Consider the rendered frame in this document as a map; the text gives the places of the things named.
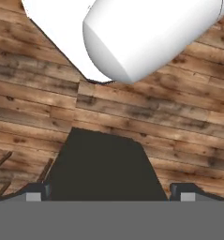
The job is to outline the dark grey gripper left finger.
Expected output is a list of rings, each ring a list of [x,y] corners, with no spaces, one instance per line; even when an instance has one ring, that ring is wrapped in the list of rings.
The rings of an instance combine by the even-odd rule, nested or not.
[[[29,183],[16,192],[0,196],[0,202],[42,202],[49,197],[50,188],[43,183]]]

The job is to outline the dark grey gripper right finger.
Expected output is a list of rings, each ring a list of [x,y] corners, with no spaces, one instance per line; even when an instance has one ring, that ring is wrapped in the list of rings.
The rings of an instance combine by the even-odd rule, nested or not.
[[[170,200],[177,202],[222,201],[224,197],[208,193],[193,183],[171,183]]]

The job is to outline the dark grey flat block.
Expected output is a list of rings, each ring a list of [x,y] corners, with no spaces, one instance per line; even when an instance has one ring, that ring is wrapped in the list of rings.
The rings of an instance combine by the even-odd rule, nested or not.
[[[142,145],[73,128],[49,174],[54,201],[165,201]]]

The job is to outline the white rounded cylinder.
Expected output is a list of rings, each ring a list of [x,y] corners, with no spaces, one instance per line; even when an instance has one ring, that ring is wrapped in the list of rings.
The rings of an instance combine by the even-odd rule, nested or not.
[[[136,83],[224,16],[224,0],[96,0],[82,22],[86,78]]]

